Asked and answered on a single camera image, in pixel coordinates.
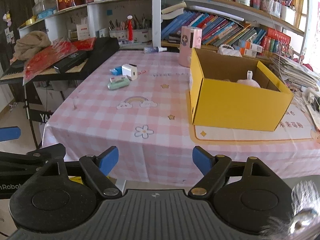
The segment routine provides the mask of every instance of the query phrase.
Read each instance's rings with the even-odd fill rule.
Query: red plastic bag
[[[94,43],[96,42],[97,38],[89,38],[82,41],[74,41],[72,44],[77,47],[78,50],[93,50]]]
[[[28,83],[46,68],[77,50],[76,46],[70,41],[65,41],[63,39],[55,40],[53,45],[41,50],[25,63],[23,69],[23,85]]]

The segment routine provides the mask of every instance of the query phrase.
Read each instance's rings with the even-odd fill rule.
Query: gray ribbed panel
[[[77,228],[56,234],[19,229],[9,239],[255,240],[258,237],[226,226],[206,201],[192,200],[183,190],[128,190],[120,199],[103,201],[96,214]]]

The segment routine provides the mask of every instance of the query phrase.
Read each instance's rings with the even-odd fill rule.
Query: pink thermos
[[[179,64],[190,67],[192,48],[201,48],[202,29],[183,26],[181,29],[181,42]]]

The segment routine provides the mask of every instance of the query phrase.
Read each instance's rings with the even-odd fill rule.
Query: pink plush toy
[[[247,79],[239,79],[237,83],[260,88],[260,85],[255,80],[252,79],[252,76],[253,76],[252,71],[248,70]]]

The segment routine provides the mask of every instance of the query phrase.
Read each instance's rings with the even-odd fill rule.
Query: floor
[[[33,109],[39,109],[40,106],[31,106]],[[20,103],[11,112],[5,114],[0,120],[0,127],[18,126],[21,129],[21,136],[17,140],[0,142],[0,151],[12,152],[17,154],[25,154],[26,152],[35,150],[33,138],[30,131],[29,121],[26,119],[26,112],[23,109],[23,104]],[[34,122],[37,141],[41,141],[41,135],[39,130],[39,123]],[[236,181],[239,178],[232,178],[232,181]],[[315,184],[320,188],[320,176],[308,176],[303,178],[286,179],[285,182],[290,186],[295,186],[302,180],[313,180]],[[145,183],[136,181],[127,181],[125,189],[174,189],[179,187],[166,186],[155,183]],[[12,234],[16,227],[9,214],[9,200],[0,200],[0,232],[7,235]],[[0,240],[6,239],[6,237],[0,234]]]

